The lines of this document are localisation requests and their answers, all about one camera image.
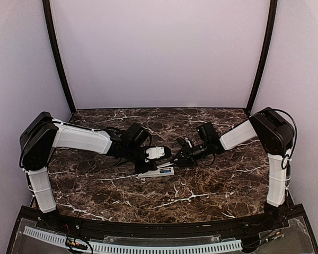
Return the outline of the blue AAA battery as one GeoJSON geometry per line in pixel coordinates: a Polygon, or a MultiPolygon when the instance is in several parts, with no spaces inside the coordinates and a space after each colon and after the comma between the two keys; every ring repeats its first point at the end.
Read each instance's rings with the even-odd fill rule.
{"type": "Polygon", "coordinates": [[[160,174],[164,174],[164,175],[171,175],[174,172],[172,170],[160,170],[160,174]]]}

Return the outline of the white remote control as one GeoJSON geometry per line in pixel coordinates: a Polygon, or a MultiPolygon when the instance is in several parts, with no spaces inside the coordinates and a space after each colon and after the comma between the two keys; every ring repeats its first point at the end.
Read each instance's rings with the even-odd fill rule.
{"type": "Polygon", "coordinates": [[[143,174],[138,174],[138,177],[139,178],[153,178],[153,177],[165,177],[165,176],[174,175],[174,173],[171,175],[160,174],[160,170],[172,170],[174,172],[173,167],[164,167],[164,168],[156,169],[155,171],[148,171],[148,172],[143,173],[143,174]]]}

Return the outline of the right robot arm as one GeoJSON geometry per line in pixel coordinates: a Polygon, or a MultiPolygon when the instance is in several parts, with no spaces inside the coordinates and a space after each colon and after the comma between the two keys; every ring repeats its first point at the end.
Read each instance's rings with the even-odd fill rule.
{"type": "Polygon", "coordinates": [[[197,127],[202,144],[194,145],[188,138],[178,138],[181,146],[170,160],[176,167],[191,167],[207,156],[221,155],[252,138],[258,138],[269,160],[269,189],[266,204],[281,207],[286,201],[290,180],[290,161],[296,144],[297,130],[293,120],[282,117],[283,111],[266,107],[251,115],[223,135],[206,122],[197,127]]]}

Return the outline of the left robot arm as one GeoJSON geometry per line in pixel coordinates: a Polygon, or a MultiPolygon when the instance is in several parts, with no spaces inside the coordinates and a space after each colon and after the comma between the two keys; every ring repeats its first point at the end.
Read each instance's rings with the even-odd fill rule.
{"type": "Polygon", "coordinates": [[[135,166],[137,174],[154,170],[155,160],[165,157],[162,146],[145,145],[151,134],[139,123],[127,130],[114,127],[91,129],[54,119],[41,112],[20,136],[19,166],[28,176],[43,221],[53,231],[64,227],[64,218],[55,210],[48,167],[58,149],[75,149],[124,159],[135,166]]]}

